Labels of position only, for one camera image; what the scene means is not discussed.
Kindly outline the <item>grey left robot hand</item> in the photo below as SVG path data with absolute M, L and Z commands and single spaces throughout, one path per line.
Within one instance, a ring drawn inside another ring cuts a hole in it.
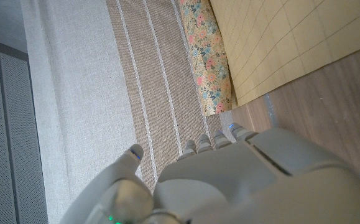
M 187 141 L 154 190 L 136 176 L 132 145 L 102 170 L 62 223 L 360 223 L 360 174 L 323 147 L 281 128 L 233 123 Z

